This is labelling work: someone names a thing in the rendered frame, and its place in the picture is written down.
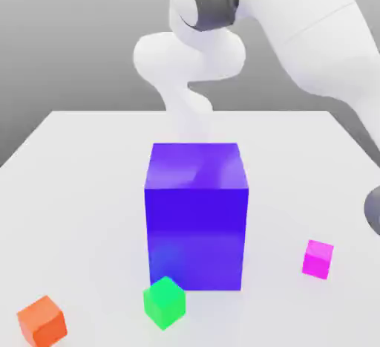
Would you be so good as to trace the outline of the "small green cube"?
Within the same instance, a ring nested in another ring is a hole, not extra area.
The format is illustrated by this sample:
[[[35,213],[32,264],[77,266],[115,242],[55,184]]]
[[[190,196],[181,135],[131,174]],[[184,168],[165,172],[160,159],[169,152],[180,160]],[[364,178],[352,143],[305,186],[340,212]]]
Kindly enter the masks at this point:
[[[146,315],[166,330],[186,313],[186,292],[171,278],[164,276],[142,293]]]

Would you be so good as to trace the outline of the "small magenta cube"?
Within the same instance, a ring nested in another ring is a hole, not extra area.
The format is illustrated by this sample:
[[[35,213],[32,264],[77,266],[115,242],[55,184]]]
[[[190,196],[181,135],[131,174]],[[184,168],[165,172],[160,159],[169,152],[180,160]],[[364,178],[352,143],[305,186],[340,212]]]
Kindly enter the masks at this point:
[[[334,246],[309,240],[304,254],[302,273],[319,279],[327,279],[333,257]]]

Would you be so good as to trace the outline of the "small orange cube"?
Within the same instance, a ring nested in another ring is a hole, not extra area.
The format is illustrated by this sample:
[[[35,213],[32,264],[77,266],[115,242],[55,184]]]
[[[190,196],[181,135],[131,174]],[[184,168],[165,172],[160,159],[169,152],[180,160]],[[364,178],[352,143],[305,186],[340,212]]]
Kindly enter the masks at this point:
[[[49,296],[19,311],[17,318],[31,347],[51,347],[68,334],[63,311]]]

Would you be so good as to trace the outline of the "large purple box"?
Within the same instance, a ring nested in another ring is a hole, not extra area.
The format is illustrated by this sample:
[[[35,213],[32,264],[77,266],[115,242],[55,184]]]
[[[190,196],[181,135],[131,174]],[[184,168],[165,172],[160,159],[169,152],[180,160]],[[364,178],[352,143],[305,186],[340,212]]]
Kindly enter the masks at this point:
[[[249,185],[236,143],[154,143],[144,196],[152,283],[240,290]]]

